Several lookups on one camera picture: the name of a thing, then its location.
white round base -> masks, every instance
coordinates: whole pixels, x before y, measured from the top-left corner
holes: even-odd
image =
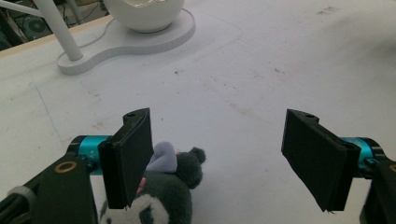
[[[80,47],[83,54],[81,59],[70,61],[63,53],[58,58],[58,67],[66,75],[82,74],[112,57],[152,54],[174,49],[187,42],[194,32],[194,17],[185,9],[169,27],[150,34],[135,32],[114,20],[107,26],[103,36]]]

stuffed animal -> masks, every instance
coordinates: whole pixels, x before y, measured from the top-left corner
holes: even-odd
[[[190,189],[201,183],[201,164],[205,159],[205,152],[200,148],[176,154],[170,143],[159,143],[131,207],[108,209],[105,202],[101,224],[190,224]]]

white table surface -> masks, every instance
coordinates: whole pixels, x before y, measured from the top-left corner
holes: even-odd
[[[55,40],[0,59],[0,198],[75,136],[111,135],[122,115],[150,107],[154,143],[206,152],[193,223],[359,223],[370,181],[353,181],[345,212],[322,213],[281,154],[286,109],[320,117],[339,136],[371,137],[395,160],[396,3],[186,0],[185,8],[196,33],[164,53],[113,58],[79,76],[60,73]],[[75,33],[90,36],[95,28]],[[102,177],[92,185],[101,204]]]

white bowl-shaped object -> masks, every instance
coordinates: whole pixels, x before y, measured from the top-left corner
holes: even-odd
[[[184,0],[104,0],[117,21],[139,33],[165,29],[180,14]]]

gray plush toy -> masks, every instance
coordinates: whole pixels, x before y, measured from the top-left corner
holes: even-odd
[[[176,154],[170,143],[161,142],[154,148],[131,207],[113,210],[104,203],[101,224],[190,224],[190,189],[201,183],[204,161],[200,148]]]

